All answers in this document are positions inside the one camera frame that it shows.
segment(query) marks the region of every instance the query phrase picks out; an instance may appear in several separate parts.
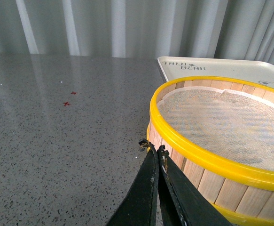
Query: mesh screen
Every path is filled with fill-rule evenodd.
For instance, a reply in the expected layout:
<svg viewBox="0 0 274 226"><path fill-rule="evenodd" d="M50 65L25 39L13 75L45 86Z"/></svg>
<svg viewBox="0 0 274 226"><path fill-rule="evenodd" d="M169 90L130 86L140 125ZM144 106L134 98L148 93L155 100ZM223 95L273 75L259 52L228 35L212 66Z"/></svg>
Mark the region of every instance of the mesh screen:
<svg viewBox="0 0 274 226"><path fill-rule="evenodd" d="M181 135L227 159L274 171L274 104L233 90L185 87L158 103Z"/></svg>

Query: yellow plastic band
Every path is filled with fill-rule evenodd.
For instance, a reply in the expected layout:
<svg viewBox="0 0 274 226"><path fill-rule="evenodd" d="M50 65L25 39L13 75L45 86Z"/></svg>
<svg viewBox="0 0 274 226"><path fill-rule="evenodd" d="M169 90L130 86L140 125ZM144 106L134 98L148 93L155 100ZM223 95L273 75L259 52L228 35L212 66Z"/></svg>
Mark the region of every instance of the yellow plastic band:
<svg viewBox="0 0 274 226"><path fill-rule="evenodd" d="M177 131L175 131L162 117L157 107L157 96L166 87L175 83L191 80L218 80L230 81L258 87L274 93L274 89L262 86L253 82L214 77L214 76L196 76L186 77L169 81L160 86L154 93L150 102L150 118L155 129L159 135L169 144L173 149L181 153L183 156L192 162L202 166L203 168L214 172L220 176L236 181L238 183L274 191L274 171L265 169L258 169L255 167L243 165L232 160L228 160L214 153L211 153L200 146L192 143Z"/></svg>
<svg viewBox="0 0 274 226"><path fill-rule="evenodd" d="M240 226L274 226L273 219L254 218L241 213L232 212L220 206L212 204L228 221Z"/></svg>

